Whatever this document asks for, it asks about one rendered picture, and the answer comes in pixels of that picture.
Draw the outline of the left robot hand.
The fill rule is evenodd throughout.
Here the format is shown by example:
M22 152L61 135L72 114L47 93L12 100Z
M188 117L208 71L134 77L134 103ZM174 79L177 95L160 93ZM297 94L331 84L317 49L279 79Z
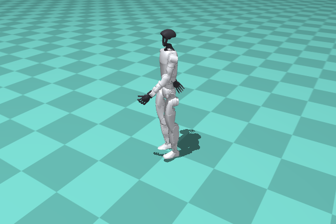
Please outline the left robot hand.
M141 104L145 105L147 102L149 102L150 98L152 98L152 97L149 95L151 92L152 92L152 90L149 91L149 92L148 92L147 94L145 94L145 95L139 95L138 97L142 97L142 98L138 99L138 101L139 101Z

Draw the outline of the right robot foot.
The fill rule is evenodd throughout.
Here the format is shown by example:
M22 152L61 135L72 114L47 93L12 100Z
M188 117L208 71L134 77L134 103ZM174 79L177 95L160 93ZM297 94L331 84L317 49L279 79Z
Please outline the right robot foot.
M158 147L159 150L165 150L165 149L168 149L168 148L171 148L171 143L169 142L169 145L165 145L165 143L161 146Z

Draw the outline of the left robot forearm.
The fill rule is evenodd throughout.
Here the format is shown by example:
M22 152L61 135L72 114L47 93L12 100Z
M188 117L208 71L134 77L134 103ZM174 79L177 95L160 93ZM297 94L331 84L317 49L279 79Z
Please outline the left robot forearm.
M168 80L169 80L168 76L164 76L162 78L162 80L159 81L157 83L157 85L155 85L155 87L153 87L152 92L149 95L151 97L154 97L155 94L157 94L159 92L159 90L161 90L163 87L165 87L165 85L167 84Z

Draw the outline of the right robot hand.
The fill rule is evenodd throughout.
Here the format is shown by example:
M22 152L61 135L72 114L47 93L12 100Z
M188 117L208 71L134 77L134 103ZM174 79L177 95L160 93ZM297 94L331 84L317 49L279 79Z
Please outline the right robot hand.
M179 89L180 86L184 89L184 87L177 80L175 82L173 82L173 87L175 87L177 91L178 91L178 89ZM181 90L183 91L182 88L181 88ZM180 90L180 92L182 92L181 90ZM178 91L178 93L179 93L179 91Z

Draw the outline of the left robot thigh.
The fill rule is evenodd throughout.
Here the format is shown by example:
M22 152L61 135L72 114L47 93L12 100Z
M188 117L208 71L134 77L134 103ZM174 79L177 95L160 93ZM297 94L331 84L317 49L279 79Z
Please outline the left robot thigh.
M171 130L171 132L174 129L175 125L178 125L175 123L175 108L173 106L178 106L179 99L176 97L173 93L169 94L169 98L166 99L165 107L164 107L164 117L165 122L167 124L167 127Z

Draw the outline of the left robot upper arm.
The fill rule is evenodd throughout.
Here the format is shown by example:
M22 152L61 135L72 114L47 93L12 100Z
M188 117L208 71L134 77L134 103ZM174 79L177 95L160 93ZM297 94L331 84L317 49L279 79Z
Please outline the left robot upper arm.
M175 65L177 64L178 61L178 57L176 54L170 54L168 57L168 64L167 64L167 68L166 68L166 74L163 74L161 78L163 78L164 76L168 76L169 80L171 79L173 70ZM168 82L169 82L168 80Z

